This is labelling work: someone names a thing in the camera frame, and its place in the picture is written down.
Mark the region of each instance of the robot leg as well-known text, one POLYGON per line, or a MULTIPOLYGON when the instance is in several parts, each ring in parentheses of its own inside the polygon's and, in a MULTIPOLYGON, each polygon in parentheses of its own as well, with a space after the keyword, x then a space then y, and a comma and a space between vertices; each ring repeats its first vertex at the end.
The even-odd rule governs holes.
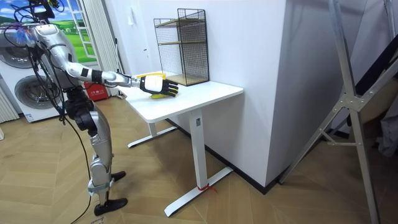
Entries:
POLYGON ((92 178, 88 183, 90 194, 98 194, 99 204, 94 209, 95 215, 102 215, 106 212, 115 211, 127 204, 126 198, 110 200, 109 190, 113 183, 123 178, 124 171, 111 174, 112 145, 111 131, 104 114, 94 105, 93 111, 89 114, 81 114, 76 117, 77 123, 84 123, 91 136, 90 141, 96 156, 90 164, 92 178))

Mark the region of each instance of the wooden floor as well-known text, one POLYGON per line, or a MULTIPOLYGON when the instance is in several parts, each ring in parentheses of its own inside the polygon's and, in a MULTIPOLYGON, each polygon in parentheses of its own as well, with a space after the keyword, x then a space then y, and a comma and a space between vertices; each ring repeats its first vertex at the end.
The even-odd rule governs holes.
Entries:
MULTIPOLYGON (((129 142, 149 134, 147 125, 123 101, 98 102, 113 137, 113 171, 127 176, 111 189, 111 198, 127 197, 121 210, 93 215, 98 203, 78 223, 370 223, 356 150, 322 142, 283 186, 262 195, 235 173, 200 195, 172 218, 164 208, 196 186, 189 138, 168 133, 133 149, 129 142)), ((158 129, 169 127, 165 121, 158 129)), ((75 133, 57 119, 29 124, 22 118, 0 124, 0 223, 70 223, 88 203, 87 172, 75 133)), ((90 142, 81 133, 92 155, 90 142)), ((371 151, 383 223, 398 223, 398 163, 371 151)), ((224 165, 206 153, 208 174, 224 165)))

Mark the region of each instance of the humanoid robot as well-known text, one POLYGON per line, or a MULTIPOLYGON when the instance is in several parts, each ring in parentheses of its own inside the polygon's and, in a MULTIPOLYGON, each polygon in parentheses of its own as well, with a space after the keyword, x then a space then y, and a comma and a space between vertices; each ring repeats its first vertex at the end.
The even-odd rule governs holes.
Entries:
MULTIPOLYGON (((30 4, 49 8, 47 1, 30 1, 30 4)), ((137 79, 121 73, 93 70, 76 63, 75 51, 66 35, 57 26, 48 24, 48 18, 53 17, 51 9, 44 13, 33 13, 32 17, 34 23, 21 24, 18 29, 27 35, 24 46, 29 51, 29 60, 35 73, 38 79, 41 79, 37 73, 40 65, 44 72, 51 77, 53 85, 66 93, 68 100, 65 102, 65 110, 80 130, 88 131, 91 145, 96 153, 90 164, 92 178, 88 184, 88 191, 99 196, 99 204, 95 207, 94 214, 102 215, 122 208, 127 204, 127 199, 109 199, 109 189, 114 182, 123 178, 126 173, 124 171, 111 173, 113 153, 108 122, 104 114, 86 96, 79 81, 108 86, 135 87, 148 93, 160 93, 169 96, 175 96, 178 93, 177 83, 164 80, 158 76, 146 76, 137 79)), ((58 112, 63 113, 64 108, 57 105, 54 105, 54 107, 58 109, 58 112)))

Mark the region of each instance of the green landscape picture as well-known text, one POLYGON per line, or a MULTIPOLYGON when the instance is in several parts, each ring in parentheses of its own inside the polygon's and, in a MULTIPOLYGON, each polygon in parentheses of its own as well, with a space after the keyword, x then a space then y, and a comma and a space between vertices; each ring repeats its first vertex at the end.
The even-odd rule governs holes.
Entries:
MULTIPOLYGON (((0 0, 0 24, 3 23, 12 23, 15 22, 14 19, 14 9, 10 6, 10 4, 15 4, 16 6, 22 7, 29 5, 29 3, 26 0, 8 0, 8 1, 3 1, 0 0)), ((85 62, 95 62, 95 58, 89 58, 87 57, 87 54, 85 52, 83 43, 81 42, 79 33, 77 32, 75 23, 72 18, 72 10, 79 10, 78 4, 76 0, 70 0, 70 5, 72 6, 72 9, 68 7, 68 5, 65 3, 64 8, 58 9, 56 11, 55 9, 53 10, 53 13, 55 15, 54 19, 49 19, 51 24, 55 24, 58 26, 58 28, 68 37, 70 42, 75 48, 76 51, 76 56, 77 60, 80 63, 85 63, 85 62)), ((84 27, 84 22, 81 19, 82 16, 79 14, 76 14, 77 23, 79 26, 84 27)), ((88 37, 87 31, 86 30, 80 30, 84 41, 90 41, 90 38, 88 37)), ((86 44, 87 46, 87 51, 89 55, 94 55, 94 50, 91 44, 86 44)))
MULTIPOLYGON (((79 33, 75 27, 75 23, 73 20, 71 21, 51 21, 52 24, 58 26, 58 28, 68 37, 70 42, 76 51, 77 60, 80 63, 84 62, 95 62, 95 58, 89 58, 86 56, 86 52, 83 46, 83 43, 80 40, 79 33)), ((85 41, 90 41, 86 30, 80 30, 83 39, 85 41)), ((93 47, 90 44, 86 44, 87 51, 89 55, 94 55, 93 47)))

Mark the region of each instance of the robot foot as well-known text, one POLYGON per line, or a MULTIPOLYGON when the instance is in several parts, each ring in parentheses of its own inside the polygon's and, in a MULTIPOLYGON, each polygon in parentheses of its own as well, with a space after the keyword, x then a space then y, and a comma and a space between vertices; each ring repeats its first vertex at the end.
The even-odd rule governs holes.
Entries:
POLYGON ((96 205, 94 208, 94 215, 99 216, 107 212, 112 212, 115 211, 119 208, 123 208, 125 205, 127 205, 127 199, 126 198, 121 198, 121 199, 116 199, 116 200, 108 200, 105 204, 105 206, 100 206, 96 205))
POLYGON ((126 175, 125 171, 120 171, 115 174, 111 174, 111 177, 114 179, 115 182, 122 179, 126 175))

